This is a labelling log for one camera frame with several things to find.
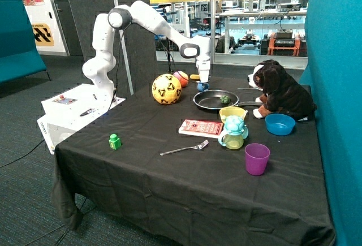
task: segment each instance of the baby bottle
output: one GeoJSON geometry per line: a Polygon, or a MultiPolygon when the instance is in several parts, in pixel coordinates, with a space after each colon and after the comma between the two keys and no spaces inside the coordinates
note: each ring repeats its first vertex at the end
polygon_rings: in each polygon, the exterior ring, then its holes
{"type": "Polygon", "coordinates": [[[222,146],[229,149],[239,149],[244,144],[249,130],[244,124],[244,120],[236,115],[226,117],[224,129],[219,135],[218,141],[222,146]]]}

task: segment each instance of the green block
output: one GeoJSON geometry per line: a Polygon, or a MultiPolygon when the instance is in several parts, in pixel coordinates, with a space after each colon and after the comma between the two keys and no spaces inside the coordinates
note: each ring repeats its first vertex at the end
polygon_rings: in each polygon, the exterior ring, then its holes
{"type": "Polygon", "coordinates": [[[121,147],[121,143],[120,143],[120,139],[116,134],[112,134],[110,135],[109,138],[109,146],[114,149],[117,150],[119,147],[121,147]]]}

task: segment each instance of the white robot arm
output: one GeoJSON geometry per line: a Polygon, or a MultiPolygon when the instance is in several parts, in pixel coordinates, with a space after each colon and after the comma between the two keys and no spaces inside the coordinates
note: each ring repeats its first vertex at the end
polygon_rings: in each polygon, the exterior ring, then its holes
{"type": "Polygon", "coordinates": [[[97,87],[98,100],[110,103],[114,97],[114,84],[107,76],[116,64],[113,56],[114,32],[125,29],[130,23],[136,23],[156,35],[162,34],[172,40],[179,46],[183,58],[196,58],[200,83],[209,82],[210,38],[185,37],[171,27],[155,9],[142,1],[136,1],[131,7],[117,6],[108,14],[97,16],[92,43],[96,56],[83,65],[83,73],[97,87]]]}

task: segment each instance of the yellow bowl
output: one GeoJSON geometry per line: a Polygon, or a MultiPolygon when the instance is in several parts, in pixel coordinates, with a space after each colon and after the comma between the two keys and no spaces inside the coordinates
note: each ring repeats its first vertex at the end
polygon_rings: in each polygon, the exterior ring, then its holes
{"type": "Polygon", "coordinates": [[[242,109],[241,107],[237,106],[227,106],[220,109],[219,114],[221,121],[225,123],[226,117],[230,115],[236,115],[241,117],[243,120],[245,119],[245,116],[247,114],[247,110],[242,109]]]}

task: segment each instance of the frying pan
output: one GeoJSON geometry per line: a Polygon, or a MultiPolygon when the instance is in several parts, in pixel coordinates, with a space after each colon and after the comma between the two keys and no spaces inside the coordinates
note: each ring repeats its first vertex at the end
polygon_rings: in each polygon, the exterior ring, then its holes
{"type": "Polygon", "coordinates": [[[240,102],[239,97],[232,92],[220,89],[210,89],[199,92],[193,97],[193,102],[201,109],[219,110],[226,106],[261,106],[257,102],[240,102]],[[220,97],[227,95],[230,98],[229,103],[221,103],[220,97]]]}

